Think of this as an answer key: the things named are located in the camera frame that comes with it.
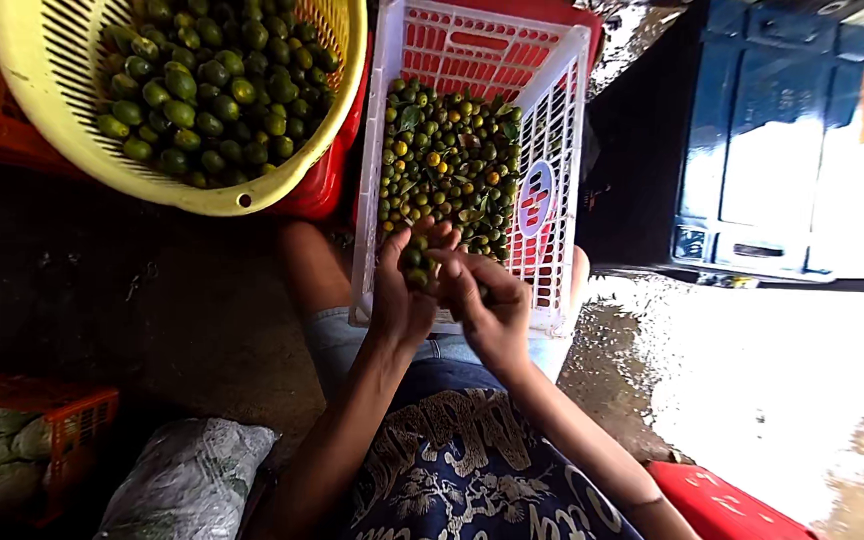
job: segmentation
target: hand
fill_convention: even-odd
[[[434,249],[428,255],[441,263],[439,300],[462,321],[465,339],[486,368],[500,381],[503,376],[523,373],[522,368],[531,362],[531,286],[480,254]],[[476,280],[488,287],[488,307]]]
[[[413,229],[416,235],[425,235],[429,245],[445,250],[455,249],[460,240],[459,231],[452,230],[449,222],[435,225],[435,220],[427,216],[413,228],[389,236],[382,246],[375,266],[374,309],[368,334],[373,339],[389,340],[397,353],[409,359],[428,337],[438,309],[433,296],[409,290],[400,270],[399,259],[412,239]]]

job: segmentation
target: person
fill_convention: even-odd
[[[368,329],[312,225],[280,230],[287,285],[327,406],[282,474],[270,536],[363,539],[698,538],[652,477],[555,381],[568,340],[528,337],[531,286],[456,249],[431,218],[391,235]],[[427,293],[399,268],[413,234],[439,264]],[[573,300],[589,260],[575,250]],[[488,287],[487,301],[479,284]],[[463,335],[431,334],[439,306]],[[569,324],[580,308],[571,303]]]

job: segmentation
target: yellow plastic basket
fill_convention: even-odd
[[[365,65],[365,0],[298,0],[299,19],[313,22],[339,56],[329,77],[336,101],[318,130],[270,174],[221,189],[197,189],[128,159],[94,127],[105,99],[98,66],[102,29],[135,28],[129,0],[0,0],[0,68],[15,100],[42,136],[80,169],[133,197],[201,215],[260,211],[292,190],[335,139],[353,105]]]

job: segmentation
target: basket hole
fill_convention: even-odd
[[[473,47],[485,47],[496,51],[504,51],[509,46],[509,41],[499,39],[498,37],[486,37],[485,35],[476,35],[474,33],[466,33],[464,31],[455,31],[452,33],[452,42],[460,45],[469,45]]]

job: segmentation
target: white plastic crate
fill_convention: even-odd
[[[378,15],[359,184],[349,324],[372,314],[386,94],[417,76],[439,94],[468,87],[522,107],[516,212],[506,267],[533,285],[532,338],[564,338],[592,31],[426,0],[392,0]],[[432,332],[461,334],[447,310]]]

